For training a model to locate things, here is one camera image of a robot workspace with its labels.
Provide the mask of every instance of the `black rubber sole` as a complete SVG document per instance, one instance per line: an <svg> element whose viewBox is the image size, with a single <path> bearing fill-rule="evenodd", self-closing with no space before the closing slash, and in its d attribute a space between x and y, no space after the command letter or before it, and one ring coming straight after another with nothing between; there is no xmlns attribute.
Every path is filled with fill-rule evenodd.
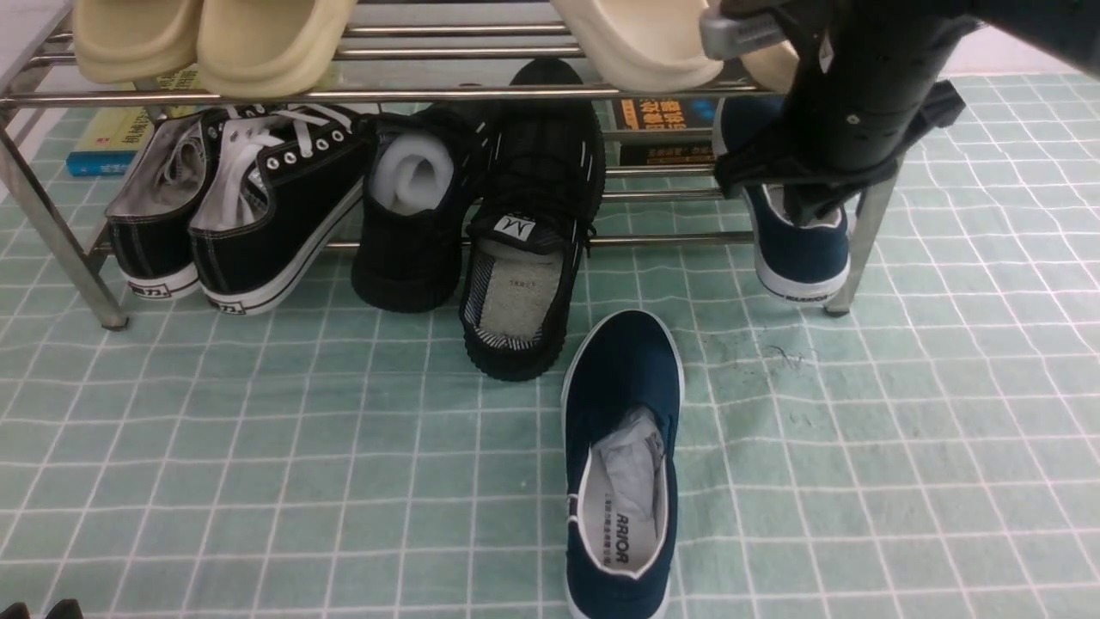
<svg viewBox="0 0 1100 619"><path fill-rule="evenodd" d="M448 261L447 269L431 279L394 280L366 267L352 266L351 286L364 302L386 312L422 314L447 302L462 276L462 251Z"/></svg>

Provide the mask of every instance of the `shoe tongue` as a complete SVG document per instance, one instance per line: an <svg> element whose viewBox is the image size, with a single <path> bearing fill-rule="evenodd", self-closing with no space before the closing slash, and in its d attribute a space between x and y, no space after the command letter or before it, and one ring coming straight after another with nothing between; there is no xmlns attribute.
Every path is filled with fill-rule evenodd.
<svg viewBox="0 0 1100 619"><path fill-rule="evenodd" d="M541 255L561 251L565 245L565 239L553 228L519 212L474 220L469 232L474 240L495 241Z"/></svg>

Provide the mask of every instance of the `shoe label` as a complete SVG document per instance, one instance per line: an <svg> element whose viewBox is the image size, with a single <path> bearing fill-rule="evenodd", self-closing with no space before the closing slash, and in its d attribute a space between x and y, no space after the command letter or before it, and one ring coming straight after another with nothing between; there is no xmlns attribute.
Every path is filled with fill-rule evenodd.
<svg viewBox="0 0 1100 619"><path fill-rule="evenodd" d="M497 232L508 234L514 239L526 241L531 235L531 230L535 229L535 221L505 214L496 222L496 225L493 225L493 229Z"/></svg>

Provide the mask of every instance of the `sneaker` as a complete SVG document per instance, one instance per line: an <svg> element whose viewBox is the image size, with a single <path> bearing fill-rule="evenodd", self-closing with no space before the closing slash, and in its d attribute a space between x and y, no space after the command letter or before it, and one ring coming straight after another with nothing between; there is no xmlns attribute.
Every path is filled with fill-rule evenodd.
<svg viewBox="0 0 1100 619"><path fill-rule="evenodd" d="M581 84L565 63L537 59L513 85ZM573 284L604 191L604 142L582 100L502 106L460 318L466 353L486 375L530 380L561 354Z"/></svg>
<svg viewBox="0 0 1100 619"><path fill-rule="evenodd" d="M221 312L278 305L362 198L377 140L355 117L308 104L226 123L218 174L190 224L202 290Z"/></svg>
<svg viewBox="0 0 1100 619"><path fill-rule="evenodd" d="M714 117L715 156L751 140L779 117L782 97L723 99ZM774 296L795 305L816 305L836 296L848 280L848 214L835 208L800 228L783 208L782 186L744 188L756 240L756 270Z"/></svg>
<svg viewBox="0 0 1100 619"><path fill-rule="evenodd" d="M232 119L267 111L263 106L211 108L157 124L107 206L111 246L135 295L172 300L198 289L187 223L213 181L222 129Z"/></svg>
<svg viewBox="0 0 1100 619"><path fill-rule="evenodd" d="M495 106L437 103L377 119L351 283L391 312L428 312L459 285L462 222L485 174Z"/></svg>
<svg viewBox="0 0 1100 619"><path fill-rule="evenodd" d="M573 619L664 616L683 394L672 334L638 309L601 321L565 374L565 598Z"/></svg>

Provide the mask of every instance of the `shoe rack leg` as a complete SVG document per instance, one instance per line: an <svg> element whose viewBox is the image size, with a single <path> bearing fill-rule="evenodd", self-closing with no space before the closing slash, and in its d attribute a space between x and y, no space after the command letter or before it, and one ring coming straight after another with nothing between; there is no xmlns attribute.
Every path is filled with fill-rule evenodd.
<svg viewBox="0 0 1100 619"><path fill-rule="evenodd" d="M859 280L864 277L864 268L871 256L875 239L879 235L879 226L882 225L882 217L887 212L887 205L890 203L890 196L893 195L897 183L898 175L894 174L891 178L869 187L859 196L859 206L856 207L856 231L849 242L851 268L844 287L825 303L825 313L829 317L845 317L851 311L851 301L856 298Z"/></svg>
<svg viewBox="0 0 1100 619"><path fill-rule="evenodd" d="M28 221L37 230L103 329L124 330L129 319L122 311L119 300L99 276L98 268L92 267L92 262L80 248L80 243L73 235L73 230L65 222L65 218L57 211L57 207L19 152L19 147L2 129L0 129L0 181L8 187L15 202L26 214Z"/></svg>

